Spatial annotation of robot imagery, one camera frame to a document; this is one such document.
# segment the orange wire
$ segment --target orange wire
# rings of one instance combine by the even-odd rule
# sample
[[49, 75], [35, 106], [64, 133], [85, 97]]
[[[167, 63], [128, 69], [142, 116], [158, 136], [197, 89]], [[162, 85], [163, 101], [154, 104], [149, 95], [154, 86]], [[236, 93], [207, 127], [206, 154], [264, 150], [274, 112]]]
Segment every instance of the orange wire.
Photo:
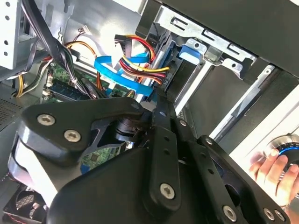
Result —
[[131, 72], [129, 72], [129, 71], [126, 71], [126, 73], [128, 73], [129, 75], [135, 76], [135, 77], [145, 77], [145, 78], [150, 78], [150, 79], [156, 81], [159, 85], [162, 84], [160, 80], [158, 80], [158, 79], [156, 79], [156, 78], [154, 78], [154, 77], [145, 76], [145, 75], [140, 76], [140, 75], [136, 75], [136, 74], [134, 74], [134, 73], [131, 73]]

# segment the white connector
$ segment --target white connector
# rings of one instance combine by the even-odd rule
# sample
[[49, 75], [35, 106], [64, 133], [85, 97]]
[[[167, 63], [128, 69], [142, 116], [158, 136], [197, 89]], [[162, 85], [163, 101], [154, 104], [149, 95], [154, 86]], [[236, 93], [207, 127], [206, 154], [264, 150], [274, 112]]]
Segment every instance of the white connector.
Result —
[[91, 35], [91, 34], [92, 34], [92, 33], [90, 32], [90, 30], [89, 30], [89, 28], [88, 28], [87, 25], [84, 25], [84, 26], [82, 27], [82, 29], [84, 30], [84, 32], [85, 32], [87, 35]]
[[50, 90], [43, 90], [43, 96], [49, 96], [51, 95], [51, 91]]

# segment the hand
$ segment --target hand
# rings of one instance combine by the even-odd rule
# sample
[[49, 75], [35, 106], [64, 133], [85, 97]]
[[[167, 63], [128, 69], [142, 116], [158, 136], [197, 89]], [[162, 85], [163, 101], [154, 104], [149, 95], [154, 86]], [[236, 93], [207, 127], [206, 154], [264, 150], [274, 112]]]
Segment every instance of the hand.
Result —
[[288, 158], [278, 156], [277, 149], [271, 150], [265, 161], [258, 161], [249, 169], [249, 175], [279, 205], [288, 205], [299, 192], [299, 167], [291, 166], [279, 181]]

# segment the silver screw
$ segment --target silver screw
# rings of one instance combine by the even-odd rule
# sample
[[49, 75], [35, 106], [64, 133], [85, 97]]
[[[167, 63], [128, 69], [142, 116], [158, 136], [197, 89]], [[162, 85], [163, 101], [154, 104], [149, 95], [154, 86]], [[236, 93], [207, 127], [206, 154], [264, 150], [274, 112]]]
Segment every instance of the silver screw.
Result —
[[55, 118], [49, 114], [41, 114], [37, 117], [38, 123], [45, 126], [51, 126], [55, 124]]
[[209, 145], [212, 145], [212, 144], [213, 144], [212, 140], [210, 140], [210, 139], [208, 139], [208, 138], [206, 138], [206, 141], [207, 141], [207, 143], [208, 143]]
[[268, 219], [270, 219], [272, 221], [275, 220], [274, 215], [272, 214], [272, 212], [270, 212], [269, 209], [264, 208], [263, 211], [264, 211], [265, 215], [268, 217]]
[[163, 116], [163, 117], [166, 117], [166, 114], [162, 111], [160, 111], [160, 114]]
[[173, 199], [175, 196], [174, 189], [167, 183], [162, 183], [160, 185], [160, 192], [164, 197], [166, 197], [169, 200]]
[[223, 212], [224, 212], [224, 215], [232, 222], [236, 222], [237, 221], [237, 215], [235, 214], [234, 210], [225, 205], [223, 206]]
[[132, 107], [134, 107], [135, 109], [139, 109], [139, 106], [137, 104], [131, 104]]
[[179, 122], [181, 123], [182, 126], [185, 126], [185, 127], [187, 126], [187, 123], [184, 120], [180, 120]]
[[78, 142], [81, 139], [80, 133], [75, 130], [67, 130], [64, 133], [64, 137], [66, 140], [68, 140], [70, 142]]
[[285, 217], [278, 211], [278, 210], [274, 210], [276, 215], [278, 216], [278, 218], [280, 218], [283, 222], [285, 221]]

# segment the fan blade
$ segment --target fan blade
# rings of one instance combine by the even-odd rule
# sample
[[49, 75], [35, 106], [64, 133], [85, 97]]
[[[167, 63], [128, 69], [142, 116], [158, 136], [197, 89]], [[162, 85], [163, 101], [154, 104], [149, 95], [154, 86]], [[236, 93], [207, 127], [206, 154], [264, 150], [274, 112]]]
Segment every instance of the fan blade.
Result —
[[32, 215], [32, 219], [42, 222], [43, 219], [46, 217], [46, 214], [47, 214], [47, 212], [43, 209], [42, 206], [40, 206], [34, 211], [34, 213]]
[[22, 216], [22, 217], [26, 217], [26, 218], [30, 218], [29, 214], [30, 211], [32, 210], [32, 205], [34, 204], [34, 202], [29, 202], [26, 205], [23, 205], [22, 207], [20, 207], [18, 209], [17, 215]]

